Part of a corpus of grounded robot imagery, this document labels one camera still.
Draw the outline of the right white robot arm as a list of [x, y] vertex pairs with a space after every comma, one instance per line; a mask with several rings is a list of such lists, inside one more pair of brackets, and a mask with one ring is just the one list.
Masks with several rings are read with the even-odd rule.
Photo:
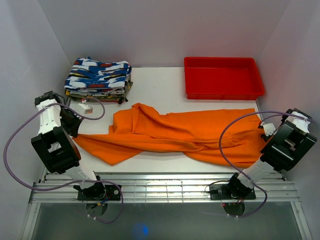
[[282, 116], [281, 124], [278, 128], [271, 123], [260, 124], [267, 138], [265, 146], [255, 163], [231, 177], [225, 187], [230, 198], [244, 199], [265, 176], [282, 170], [290, 171], [317, 142], [309, 131], [313, 121], [311, 116], [297, 108], [275, 114]]

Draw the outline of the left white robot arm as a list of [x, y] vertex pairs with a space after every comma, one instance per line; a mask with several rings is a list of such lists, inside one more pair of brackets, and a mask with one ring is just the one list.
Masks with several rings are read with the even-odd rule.
[[90, 200], [100, 200], [106, 196], [106, 187], [99, 182], [100, 177], [89, 170], [72, 140], [78, 136], [84, 114], [93, 109], [85, 101], [76, 110], [63, 106], [62, 98], [49, 91], [35, 98], [34, 104], [39, 112], [39, 131], [31, 139], [31, 145], [50, 173], [67, 175], [79, 185], [74, 188]]

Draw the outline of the orange trousers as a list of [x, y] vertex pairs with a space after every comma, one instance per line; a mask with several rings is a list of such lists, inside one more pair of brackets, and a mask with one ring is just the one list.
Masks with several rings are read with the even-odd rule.
[[113, 115], [107, 134], [79, 134], [74, 141], [109, 165], [142, 152], [183, 153], [214, 165], [250, 167], [265, 145], [252, 108], [160, 114], [136, 103]]

